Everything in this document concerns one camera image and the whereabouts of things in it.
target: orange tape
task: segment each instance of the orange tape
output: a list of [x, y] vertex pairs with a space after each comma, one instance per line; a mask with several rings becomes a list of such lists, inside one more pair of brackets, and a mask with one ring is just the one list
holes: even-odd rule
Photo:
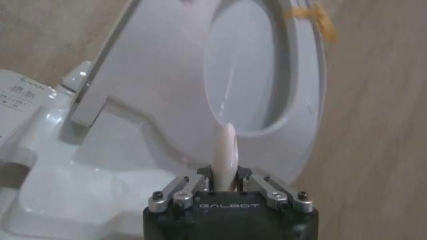
[[319, 3], [315, 3], [310, 8], [295, 7], [283, 14], [284, 19], [304, 18], [315, 21], [316, 27], [324, 37], [324, 39], [334, 43], [338, 39], [338, 33], [334, 23], [330, 19], [328, 13]]

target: toilet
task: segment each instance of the toilet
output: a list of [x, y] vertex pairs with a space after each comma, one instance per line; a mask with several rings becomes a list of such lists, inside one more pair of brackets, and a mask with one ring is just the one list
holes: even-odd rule
[[7, 110], [19, 120], [0, 159], [29, 173], [20, 189], [0, 188], [0, 239], [141, 239], [152, 192], [212, 163], [228, 123], [239, 164], [295, 180], [319, 127], [326, 62], [312, 22], [284, 21], [283, 12], [308, 5], [133, 0], [96, 60], [55, 89], [0, 70], [5, 98], [29, 91], [37, 99], [25, 114]]

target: robotic hand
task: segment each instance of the robotic hand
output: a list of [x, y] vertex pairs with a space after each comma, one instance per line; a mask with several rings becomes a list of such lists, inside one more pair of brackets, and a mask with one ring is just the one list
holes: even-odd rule
[[319, 212], [308, 194], [237, 167], [235, 134], [227, 125], [212, 166], [152, 193], [143, 211], [145, 240], [318, 239]]

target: white cylindrical object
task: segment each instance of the white cylindrical object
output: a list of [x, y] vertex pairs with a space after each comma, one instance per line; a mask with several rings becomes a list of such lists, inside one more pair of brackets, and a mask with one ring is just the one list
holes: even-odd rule
[[235, 191], [236, 172], [239, 166], [239, 150], [236, 130], [231, 123], [225, 124], [219, 131], [212, 163], [213, 190]]

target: toilet lid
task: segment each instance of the toilet lid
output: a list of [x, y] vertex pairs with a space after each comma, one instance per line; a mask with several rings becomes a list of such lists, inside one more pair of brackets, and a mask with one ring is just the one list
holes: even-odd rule
[[[318, 128], [320, 71], [311, 23], [286, 27], [283, 4], [144, 0], [100, 54], [72, 120], [89, 126], [113, 100], [148, 117], [168, 144], [204, 164], [220, 126], [232, 123], [240, 164], [288, 179], [284, 170], [304, 165]], [[306, 59], [303, 71], [300, 54], [315, 59]]]

